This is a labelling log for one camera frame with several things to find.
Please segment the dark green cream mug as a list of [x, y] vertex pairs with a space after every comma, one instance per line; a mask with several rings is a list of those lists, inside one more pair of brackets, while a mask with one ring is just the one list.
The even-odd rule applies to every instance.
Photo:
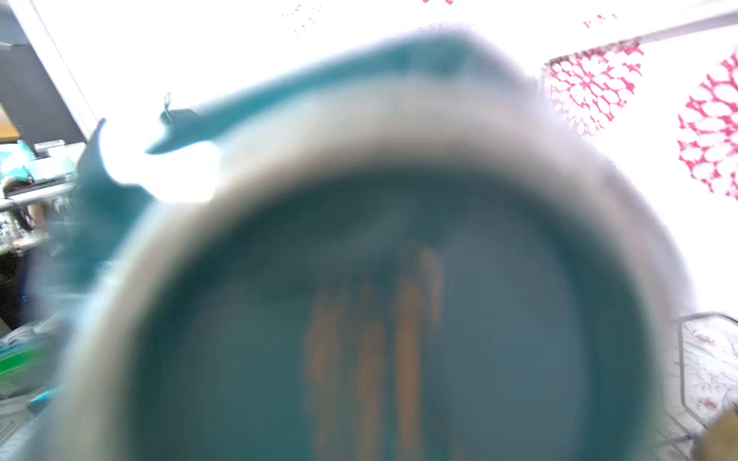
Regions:
[[649, 460], [665, 228], [461, 31], [100, 121], [29, 460]]

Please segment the black wire dish rack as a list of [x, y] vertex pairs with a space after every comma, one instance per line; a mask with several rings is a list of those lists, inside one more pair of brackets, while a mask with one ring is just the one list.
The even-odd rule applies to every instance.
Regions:
[[668, 330], [665, 416], [657, 460], [688, 460], [710, 424], [737, 403], [737, 319], [689, 314]]

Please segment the amber glass cup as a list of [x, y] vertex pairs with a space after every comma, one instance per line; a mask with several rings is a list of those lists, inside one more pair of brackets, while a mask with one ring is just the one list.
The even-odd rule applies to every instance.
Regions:
[[695, 443], [692, 459], [697, 461], [737, 461], [737, 407], [730, 407], [715, 420]]

